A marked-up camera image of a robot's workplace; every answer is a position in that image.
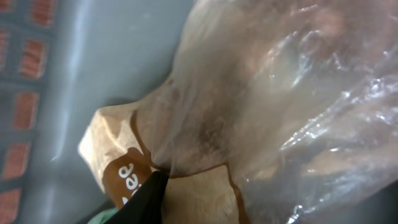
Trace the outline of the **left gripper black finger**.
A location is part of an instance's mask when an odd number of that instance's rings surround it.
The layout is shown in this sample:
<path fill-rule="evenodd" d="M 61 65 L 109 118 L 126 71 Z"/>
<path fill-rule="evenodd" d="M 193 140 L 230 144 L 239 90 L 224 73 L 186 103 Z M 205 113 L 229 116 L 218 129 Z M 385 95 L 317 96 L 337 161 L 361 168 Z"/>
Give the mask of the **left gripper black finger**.
<path fill-rule="evenodd" d="M 161 205 L 169 176 L 155 171 L 132 198 L 104 224 L 162 224 Z"/>

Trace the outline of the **green white tissue pack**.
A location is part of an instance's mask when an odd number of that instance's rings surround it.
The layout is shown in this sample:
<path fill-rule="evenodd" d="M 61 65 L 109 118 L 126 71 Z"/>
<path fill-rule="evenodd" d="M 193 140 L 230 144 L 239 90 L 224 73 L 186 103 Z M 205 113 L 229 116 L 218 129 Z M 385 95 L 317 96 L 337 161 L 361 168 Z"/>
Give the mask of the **green white tissue pack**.
<path fill-rule="evenodd" d="M 87 224 L 104 224 L 108 221 L 114 214 L 116 214 L 119 210 L 117 208 L 110 208 L 107 210 L 103 210 L 91 218 Z"/>

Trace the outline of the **brown pastry bag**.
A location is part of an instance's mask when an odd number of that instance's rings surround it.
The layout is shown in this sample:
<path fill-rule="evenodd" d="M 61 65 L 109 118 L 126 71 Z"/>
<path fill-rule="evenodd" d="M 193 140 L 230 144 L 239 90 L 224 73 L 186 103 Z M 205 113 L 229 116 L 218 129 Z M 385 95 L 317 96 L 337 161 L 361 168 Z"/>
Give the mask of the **brown pastry bag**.
<path fill-rule="evenodd" d="M 79 153 L 118 210 L 167 174 L 162 223 L 322 222 L 397 180 L 397 1 L 197 1 Z"/>

